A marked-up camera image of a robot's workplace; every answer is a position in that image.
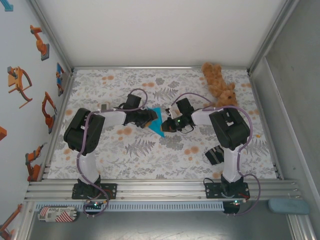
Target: black mounting plate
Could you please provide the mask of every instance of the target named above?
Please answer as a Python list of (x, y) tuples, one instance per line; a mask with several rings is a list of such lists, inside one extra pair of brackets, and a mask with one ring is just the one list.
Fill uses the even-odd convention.
[(249, 199), (250, 192), (248, 188), (248, 183), (243, 182), (238, 189), (238, 193), (232, 196), (226, 196), (222, 192), (221, 182), (206, 182), (205, 187), (205, 196), (207, 199)]
[[(77, 185), (78, 183), (76, 183), (73, 187), (73, 189), (77, 189)], [(106, 194), (109, 197), (109, 200), (111, 199), (116, 199), (117, 197), (117, 184), (116, 183), (101, 183), (100, 187), (105, 190)], [(76, 191), (72, 191), (72, 199), (85, 199), (88, 200), (87, 196), (84, 195), (80, 195), (79, 193), (77, 193)], [(95, 200), (99, 200), (99, 199), (106, 199), (105, 195), (101, 194), (99, 197), (97, 197)]]

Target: floral tablecloth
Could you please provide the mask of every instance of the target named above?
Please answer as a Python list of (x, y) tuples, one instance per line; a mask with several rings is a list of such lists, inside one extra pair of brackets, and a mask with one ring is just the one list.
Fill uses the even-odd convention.
[[(259, 111), (245, 70), (222, 70), (227, 83), (235, 82), (239, 107), (253, 122), (253, 138), (243, 150), (242, 172), (258, 178), (274, 179)], [(77, 179), (76, 152), (63, 141), (63, 135), (79, 108), (94, 111), (101, 104), (115, 107), (126, 101), (134, 88), (148, 93), (148, 107), (162, 111), (179, 95), (192, 92), (215, 101), (200, 69), (105, 69), (78, 70), (60, 130), (49, 179)], [(145, 99), (138, 91), (134, 94)], [(195, 109), (206, 106), (203, 99), (186, 96)], [(166, 133), (129, 124), (104, 128), (94, 154), (102, 179), (203, 179), (219, 178), (224, 164), (211, 165), (205, 153), (219, 144), (211, 126), (197, 126), (189, 134)]]

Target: white wall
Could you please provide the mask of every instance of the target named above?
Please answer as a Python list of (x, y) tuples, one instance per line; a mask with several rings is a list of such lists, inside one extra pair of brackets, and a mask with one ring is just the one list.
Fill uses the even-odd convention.
[[(51, 135), (42, 114), (42, 101), (47, 91), (58, 111), (63, 95), (58, 97), (56, 68), (59, 59), (50, 45), (50, 57), (41, 61), (36, 47), (36, 38), (30, 33), (30, 25), (39, 27), (25, 0), (10, 0), (13, 12), (5, 12), (0, 5), (1, 54), (0, 54), (0, 126), (7, 130), (7, 136), (0, 141), (0, 224), (17, 208), (26, 194), (28, 171), (25, 154), (31, 153), (44, 142), (50, 142)], [(40, 33), (43, 42), (48, 43)], [(7, 67), (21, 67), (29, 75), (32, 87), (25, 91), (33, 98), (19, 109), (25, 100), (18, 91), (8, 93), (14, 86), (8, 87)], [(23, 86), (27, 80), (22, 78)], [(47, 103), (47, 112), (54, 111)], [(49, 144), (35, 161), (40, 164), (47, 155)]]
[(73, 66), (248, 67), (285, 0), (37, 0)]

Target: teddy bear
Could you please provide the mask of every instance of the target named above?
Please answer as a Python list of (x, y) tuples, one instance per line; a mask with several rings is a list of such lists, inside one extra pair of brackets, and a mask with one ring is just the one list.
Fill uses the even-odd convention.
[(209, 91), (218, 99), (217, 103), (214, 104), (215, 107), (238, 106), (234, 91), (236, 85), (234, 82), (226, 84), (222, 77), (220, 64), (212, 65), (210, 62), (205, 62), (201, 70), (208, 83)]

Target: gray floor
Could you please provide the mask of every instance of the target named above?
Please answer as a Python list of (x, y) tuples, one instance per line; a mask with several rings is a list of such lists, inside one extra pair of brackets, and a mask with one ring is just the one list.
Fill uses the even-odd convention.
[(82, 213), (73, 223), (33, 218), (29, 240), (289, 240), (285, 215), (273, 214), (262, 201), (248, 215), (222, 212), (107, 212), (96, 219)]

